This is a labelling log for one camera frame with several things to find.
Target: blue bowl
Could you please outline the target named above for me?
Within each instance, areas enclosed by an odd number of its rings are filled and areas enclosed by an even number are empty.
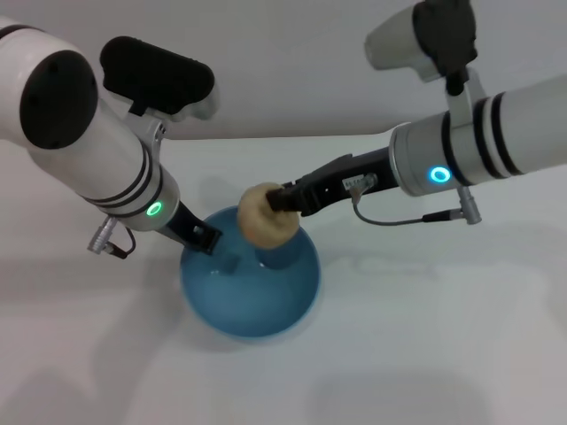
[[[230,336],[273,336],[299,322],[315,301],[321,267],[315,246],[302,228],[284,246],[258,250],[242,237],[237,208],[206,222],[222,237],[214,254],[185,249],[181,280],[185,296],[203,321]]]

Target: table surface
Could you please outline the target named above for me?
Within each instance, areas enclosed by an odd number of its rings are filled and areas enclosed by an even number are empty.
[[[206,217],[388,135],[165,141],[162,162]],[[179,289],[181,246],[86,251],[103,219],[0,143],[3,425],[546,425],[567,421],[567,203],[557,168],[474,189],[482,224],[374,228],[348,202],[302,219],[322,292],[300,326],[243,344]],[[386,220],[455,193],[365,197]],[[120,231],[117,241],[127,244]]]

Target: black cable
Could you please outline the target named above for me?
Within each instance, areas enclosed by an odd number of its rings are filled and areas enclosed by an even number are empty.
[[[130,255],[132,252],[134,252],[134,250],[136,249],[136,238],[134,237],[132,230],[130,230],[126,226],[124,228],[128,232],[128,235],[130,236],[130,241],[132,241],[132,246],[130,247],[129,250],[124,251],[124,250],[121,249],[120,246],[117,246],[116,244],[114,244],[112,242],[106,243],[106,247],[109,248],[109,249],[105,250],[105,251],[107,253],[109,253],[110,255],[113,255],[114,257],[118,257],[119,259],[126,259],[126,257],[128,255]]]
[[[130,236],[130,241],[132,241],[132,246],[129,250],[126,251],[126,255],[130,255],[136,249],[136,238],[134,237],[134,234],[132,233],[132,230],[130,230],[130,228],[126,228],[126,231],[128,232],[128,236]]]
[[[364,217],[358,209],[357,204],[353,204],[354,213],[356,216],[368,224],[373,224],[374,226],[386,226],[386,227],[394,227],[394,226],[406,226],[407,224],[417,224],[423,223],[423,218],[421,219],[412,219],[412,220],[402,220],[402,221],[376,221],[367,219]]]

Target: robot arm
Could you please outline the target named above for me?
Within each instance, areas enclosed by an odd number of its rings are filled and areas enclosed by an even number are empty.
[[[477,55],[475,31],[469,1],[458,0],[420,3],[372,32],[365,44],[370,64],[409,66],[424,81],[445,77],[449,110],[397,127],[388,148],[338,158],[269,192],[272,209],[309,216],[395,187],[414,197],[456,189],[460,209],[421,221],[476,224],[480,215],[468,187],[566,164],[567,76],[487,97],[467,67]]]
[[[43,171],[109,216],[91,250],[107,251],[112,227],[120,221],[129,229],[157,230],[210,253],[221,233],[181,202],[177,183],[160,164],[156,148],[166,130],[158,117],[175,120],[187,111],[206,117],[213,73],[199,62],[134,39],[120,37],[111,43],[102,57],[105,85],[133,101],[126,121],[98,98],[92,69],[73,45],[0,17],[0,138],[26,148]],[[120,54],[128,60],[120,62]],[[134,75],[121,65],[125,60],[129,66],[154,65],[150,72]],[[172,86],[174,94],[167,93],[163,81],[169,75],[164,73],[179,70],[186,71],[177,76],[182,86],[206,89],[187,90],[184,96]],[[188,83],[183,76],[198,78]],[[153,83],[160,90],[151,85],[152,77],[162,79]],[[153,114],[144,115],[146,111]]]

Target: label sticker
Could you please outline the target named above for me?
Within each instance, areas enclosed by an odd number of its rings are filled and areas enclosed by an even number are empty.
[[[355,175],[354,177],[349,177],[348,179],[344,179],[343,180],[343,186],[345,187],[345,190],[349,190],[350,188],[352,188],[352,186],[354,186],[356,183],[358,183],[360,180],[362,180],[364,178],[364,175]]]

